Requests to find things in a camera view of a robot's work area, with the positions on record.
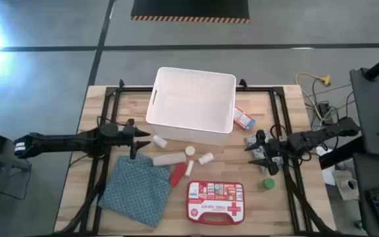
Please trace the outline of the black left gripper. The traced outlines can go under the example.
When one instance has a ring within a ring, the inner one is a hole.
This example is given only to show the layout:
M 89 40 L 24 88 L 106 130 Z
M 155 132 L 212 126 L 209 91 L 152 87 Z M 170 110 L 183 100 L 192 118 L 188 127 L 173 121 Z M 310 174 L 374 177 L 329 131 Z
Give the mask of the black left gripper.
M 148 132 L 141 131 L 140 129 L 134 126 L 134 119 L 130 118 L 126 121 L 124 128 L 118 132 L 118 134 L 110 142 L 110 145 L 113 146 L 128 146 L 130 148 L 130 158 L 135 159 L 137 149 L 141 149 L 146 145 L 149 145 L 150 141 L 134 141 L 134 137 L 146 137 L 151 134 Z

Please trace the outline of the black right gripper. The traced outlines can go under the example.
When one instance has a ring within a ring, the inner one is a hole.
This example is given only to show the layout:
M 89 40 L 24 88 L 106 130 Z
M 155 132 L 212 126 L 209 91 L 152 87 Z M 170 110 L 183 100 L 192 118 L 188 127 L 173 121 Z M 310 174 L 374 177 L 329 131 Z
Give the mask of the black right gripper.
M 249 161 L 249 164 L 263 167 L 271 176 L 278 174 L 280 168 L 284 164 L 280 141 L 276 138 L 267 138 L 264 130 L 257 131 L 257 141 L 258 142 L 248 144 L 245 151 L 260 148 L 263 156 L 260 159 Z

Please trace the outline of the grey patterned soft pouch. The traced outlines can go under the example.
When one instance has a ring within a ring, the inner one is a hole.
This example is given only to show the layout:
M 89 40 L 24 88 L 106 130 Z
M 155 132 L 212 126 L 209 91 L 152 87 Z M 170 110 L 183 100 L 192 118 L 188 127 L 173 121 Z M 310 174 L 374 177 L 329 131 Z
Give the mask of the grey patterned soft pouch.
M 248 145 L 248 144 L 255 143 L 255 142 L 258 142 L 258 141 L 257 141 L 257 132 L 256 132 L 255 135 L 252 135 L 252 136 L 250 136 L 250 137 L 245 138 L 245 142 L 246 142 L 247 145 Z M 251 151 L 249 151 L 249 152 L 252 154 L 252 156 L 253 156 L 253 160 L 255 160 L 255 159 L 260 159 L 260 158 L 263 156 L 262 151 L 261 151 L 260 148 L 259 148 L 259 149 L 256 149 L 256 150 L 251 150 Z M 261 167 L 261 171 L 262 171 L 263 173 L 268 172 L 268 171 L 265 170 L 263 167 Z

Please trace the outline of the small white pill bottle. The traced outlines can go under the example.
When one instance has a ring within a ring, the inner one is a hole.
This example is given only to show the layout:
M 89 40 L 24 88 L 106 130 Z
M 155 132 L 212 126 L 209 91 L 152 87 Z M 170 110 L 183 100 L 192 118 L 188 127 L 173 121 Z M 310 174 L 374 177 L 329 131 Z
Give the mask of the small white pill bottle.
M 213 154 L 212 153 L 206 153 L 206 154 L 204 154 L 204 155 L 202 155 L 199 159 L 198 159 L 198 161 L 199 161 L 199 163 L 201 164 L 201 165 L 205 165 L 205 164 L 207 164 L 207 163 L 210 163 L 212 160 L 214 160 L 215 158 L 214 158 L 214 156 L 213 156 Z
M 158 135 L 153 136 L 153 142 L 162 149 L 164 149 L 168 144 L 165 139 L 159 137 Z

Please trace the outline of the white gauze roll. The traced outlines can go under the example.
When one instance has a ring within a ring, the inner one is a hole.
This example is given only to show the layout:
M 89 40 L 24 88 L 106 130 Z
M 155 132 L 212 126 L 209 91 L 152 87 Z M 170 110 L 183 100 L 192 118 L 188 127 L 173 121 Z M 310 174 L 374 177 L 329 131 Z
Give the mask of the white gauze roll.
M 160 155 L 153 158 L 154 166 L 167 166 L 174 165 L 177 163 L 185 163 L 186 154 L 185 153 L 169 153 L 166 155 Z

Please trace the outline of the red blue bandage box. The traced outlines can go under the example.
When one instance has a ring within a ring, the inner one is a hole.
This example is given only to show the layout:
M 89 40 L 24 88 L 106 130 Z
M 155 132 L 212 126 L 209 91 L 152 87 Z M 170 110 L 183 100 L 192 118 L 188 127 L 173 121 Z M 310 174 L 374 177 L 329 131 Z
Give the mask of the red blue bandage box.
M 255 119 L 244 113 L 239 107 L 234 107 L 234 123 L 244 130 L 250 130 L 255 124 Z

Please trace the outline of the red tube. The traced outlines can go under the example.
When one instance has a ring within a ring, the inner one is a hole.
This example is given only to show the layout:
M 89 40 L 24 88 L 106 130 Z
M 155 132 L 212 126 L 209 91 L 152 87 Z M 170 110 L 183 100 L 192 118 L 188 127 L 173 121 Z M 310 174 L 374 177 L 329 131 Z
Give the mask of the red tube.
M 182 179 L 182 177 L 185 175 L 186 169 L 187 169 L 186 163 L 178 163 L 175 166 L 174 171 L 170 175 L 169 184 L 172 187 L 175 187 L 178 185 L 179 181 Z

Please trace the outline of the blue patterned cloth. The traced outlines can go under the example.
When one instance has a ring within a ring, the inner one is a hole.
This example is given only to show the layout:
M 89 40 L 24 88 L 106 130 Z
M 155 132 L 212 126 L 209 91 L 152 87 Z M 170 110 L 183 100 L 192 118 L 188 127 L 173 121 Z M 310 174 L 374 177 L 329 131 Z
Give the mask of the blue patterned cloth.
M 172 188 L 169 178 L 167 166 L 155 166 L 142 153 L 135 159 L 121 155 L 98 206 L 156 228 Z

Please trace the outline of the white plastic basket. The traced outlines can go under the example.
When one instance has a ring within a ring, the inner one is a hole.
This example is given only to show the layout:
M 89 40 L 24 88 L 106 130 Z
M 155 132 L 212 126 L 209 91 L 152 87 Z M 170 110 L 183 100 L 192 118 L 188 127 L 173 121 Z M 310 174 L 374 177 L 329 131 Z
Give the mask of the white plastic basket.
M 232 74 L 161 67 L 145 119 L 162 138 L 223 146 L 233 130 L 235 100 Z

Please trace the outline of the red first aid kit case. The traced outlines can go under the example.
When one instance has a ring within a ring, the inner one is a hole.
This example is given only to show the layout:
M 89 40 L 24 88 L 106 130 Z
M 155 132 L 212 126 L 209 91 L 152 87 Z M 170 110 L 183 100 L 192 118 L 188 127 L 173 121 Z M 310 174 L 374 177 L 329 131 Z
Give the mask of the red first aid kit case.
M 245 220 L 245 193 L 239 182 L 193 180 L 187 185 L 186 216 L 194 223 L 237 225 Z

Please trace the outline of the black power strip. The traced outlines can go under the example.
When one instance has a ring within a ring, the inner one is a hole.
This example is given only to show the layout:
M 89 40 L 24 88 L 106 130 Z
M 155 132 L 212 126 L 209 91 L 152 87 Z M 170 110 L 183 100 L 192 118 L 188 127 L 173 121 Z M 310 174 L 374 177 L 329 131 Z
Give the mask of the black power strip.
M 323 124 L 325 124 L 325 123 L 326 123 L 326 120 L 325 120 L 325 118 L 326 118 L 326 114 L 327 114 L 327 112 L 330 110 L 329 103 L 328 103 L 328 102 L 321 102 L 321 103 L 319 103 L 319 104 L 317 105 L 317 108 L 318 108 L 318 113 L 319 113 L 319 115 L 320 115 L 321 118 L 322 118 L 321 122 L 322 122 Z

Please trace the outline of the black stand beam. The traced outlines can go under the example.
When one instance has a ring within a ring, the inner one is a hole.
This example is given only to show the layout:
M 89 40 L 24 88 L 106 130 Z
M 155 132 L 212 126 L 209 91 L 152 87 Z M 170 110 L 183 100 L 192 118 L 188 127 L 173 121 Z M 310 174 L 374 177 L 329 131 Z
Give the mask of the black stand beam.
M 342 161 L 352 158 L 354 153 L 364 153 L 364 144 L 362 137 L 355 138 L 350 142 L 344 144 L 331 151 L 330 153 L 325 153 L 319 157 L 321 169 L 327 169 L 333 165 L 336 165 Z

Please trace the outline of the dark grey desk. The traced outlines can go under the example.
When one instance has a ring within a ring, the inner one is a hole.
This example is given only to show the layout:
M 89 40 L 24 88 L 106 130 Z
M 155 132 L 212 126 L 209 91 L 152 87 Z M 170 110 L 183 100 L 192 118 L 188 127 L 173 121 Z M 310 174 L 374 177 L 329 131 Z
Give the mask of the dark grey desk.
M 379 155 L 379 77 L 369 81 L 361 70 L 351 70 L 349 74 L 365 150 Z
M 366 195 L 369 190 L 379 190 L 379 156 L 356 153 L 353 155 L 353 162 L 359 186 L 359 209 L 363 228 L 369 236 L 379 237 L 379 222 Z

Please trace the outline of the grey side table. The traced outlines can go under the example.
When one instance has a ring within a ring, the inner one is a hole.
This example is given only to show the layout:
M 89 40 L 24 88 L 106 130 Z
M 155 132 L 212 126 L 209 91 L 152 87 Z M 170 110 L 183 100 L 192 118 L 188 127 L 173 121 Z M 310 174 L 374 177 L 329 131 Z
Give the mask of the grey side table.
M 0 163 L 9 167 L 21 169 L 23 172 L 30 171 L 32 165 L 26 160 L 18 159 L 14 155 L 1 155 Z

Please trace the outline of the black hazard-striped floor mat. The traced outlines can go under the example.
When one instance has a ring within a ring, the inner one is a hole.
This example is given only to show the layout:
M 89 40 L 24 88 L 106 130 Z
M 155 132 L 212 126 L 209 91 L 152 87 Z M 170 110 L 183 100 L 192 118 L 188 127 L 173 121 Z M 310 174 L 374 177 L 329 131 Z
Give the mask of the black hazard-striped floor mat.
M 134 21 L 250 23 L 248 0 L 134 0 Z

